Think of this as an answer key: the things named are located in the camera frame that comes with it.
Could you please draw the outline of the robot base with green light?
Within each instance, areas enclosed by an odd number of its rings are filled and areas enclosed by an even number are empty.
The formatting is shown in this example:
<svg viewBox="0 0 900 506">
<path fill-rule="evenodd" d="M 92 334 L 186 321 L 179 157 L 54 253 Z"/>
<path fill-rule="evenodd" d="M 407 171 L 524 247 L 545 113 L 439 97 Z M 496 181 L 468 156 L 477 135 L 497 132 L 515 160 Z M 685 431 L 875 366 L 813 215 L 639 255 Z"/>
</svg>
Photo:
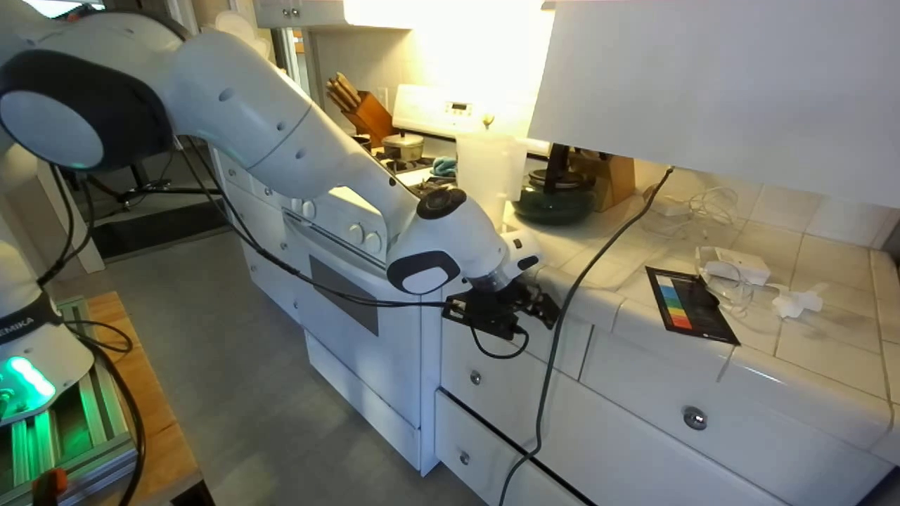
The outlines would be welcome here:
<svg viewBox="0 0 900 506">
<path fill-rule="evenodd" d="M 61 317 L 26 255 L 0 241 L 0 421 L 44 413 L 61 393 L 103 366 L 127 407 L 138 410 L 123 376 L 99 344 Z"/>
</svg>

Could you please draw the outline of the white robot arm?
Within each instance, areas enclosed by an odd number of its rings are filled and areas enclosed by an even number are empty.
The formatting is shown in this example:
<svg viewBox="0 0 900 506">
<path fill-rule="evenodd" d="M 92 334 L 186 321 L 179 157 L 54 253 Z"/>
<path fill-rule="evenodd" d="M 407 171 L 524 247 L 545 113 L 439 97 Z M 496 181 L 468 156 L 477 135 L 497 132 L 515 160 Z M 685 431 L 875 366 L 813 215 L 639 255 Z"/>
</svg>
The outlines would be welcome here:
<svg viewBox="0 0 900 506">
<path fill-rule="evenodd" d="M 513 338 L 517 317 L 553 326 L 565 306 L 524 274 L 524 239 L 496 230 L 458 188 L 413 195 L 248 42 L 186 33 L 145 11 L 48 19 L 0 0 L 0 126 L 34 157 L 122 168 L 199 139 L 261 187 L 306 201 L 338 187 L 385 220 L 385 278 L 404 306 Z"/>
</svg>

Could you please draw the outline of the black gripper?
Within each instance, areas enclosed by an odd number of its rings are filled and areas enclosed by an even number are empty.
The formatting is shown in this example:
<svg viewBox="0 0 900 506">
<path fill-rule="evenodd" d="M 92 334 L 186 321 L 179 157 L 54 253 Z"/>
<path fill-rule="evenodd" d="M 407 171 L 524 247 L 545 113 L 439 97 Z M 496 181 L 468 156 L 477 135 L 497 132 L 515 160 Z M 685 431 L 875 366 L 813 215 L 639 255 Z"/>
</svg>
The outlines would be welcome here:
<svg viewBox="0 0 900 506">
<path fill-rule="evenodd" d="M 559 303 L 536 285 L 513 281 L 503 289 L 476 286 L 449 296 L 441 316 L 469 328 L 513 341 L 524 334 L 520 316 L 536 317 L 545 328 L 559 321 Z"/>
</svg>

